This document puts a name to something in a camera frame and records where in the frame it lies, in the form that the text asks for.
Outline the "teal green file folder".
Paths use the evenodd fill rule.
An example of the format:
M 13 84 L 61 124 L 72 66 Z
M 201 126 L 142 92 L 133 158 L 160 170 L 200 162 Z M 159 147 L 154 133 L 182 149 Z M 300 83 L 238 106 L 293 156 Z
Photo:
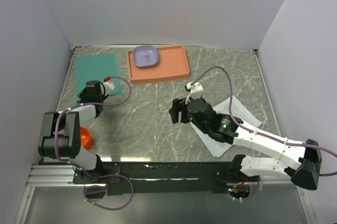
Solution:
M 121 83 L 118 77 L 118 69 L 115 55 L 100 54 L 92 56 L 76 57 L 74 59 L 76 97 L 79 101 L 78 94 L 85 88 L 88 81 L 103 82 L 107 76 L 112 77 L 115 89 L 110 95 L 122 93 Z

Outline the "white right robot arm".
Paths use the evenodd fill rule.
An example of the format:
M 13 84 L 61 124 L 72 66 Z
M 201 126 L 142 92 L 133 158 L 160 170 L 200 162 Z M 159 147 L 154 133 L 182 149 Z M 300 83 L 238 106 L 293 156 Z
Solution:
M 254 158 L 237 154 L 229 170 L 235 181 L 272 176 L 288 178 L 303 189 L 318 188 L 322 156 L 319 144 L 314 140 L 293 141 L 259 130 L 239 118 L 217 113 L 203 98 L 190 102 L 174 99 L 169 114 L 173 123 L 191 123 L 216 142 L 246 147 L 266 155 Z

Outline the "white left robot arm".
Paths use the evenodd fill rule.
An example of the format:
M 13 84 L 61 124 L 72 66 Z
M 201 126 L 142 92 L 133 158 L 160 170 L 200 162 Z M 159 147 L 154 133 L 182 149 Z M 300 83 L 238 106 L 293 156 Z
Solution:
M 112 81 L 88 81 L 77 95 L 79 101 L 73 108 L 46 112 L 39 135 L 40 156 L 73 164 L 82 169 L 91 182 L 100 182 L 104 177 L 102 161 L 81 146 L 81 124 L 100 115 L 103 102 L 114 88 Z

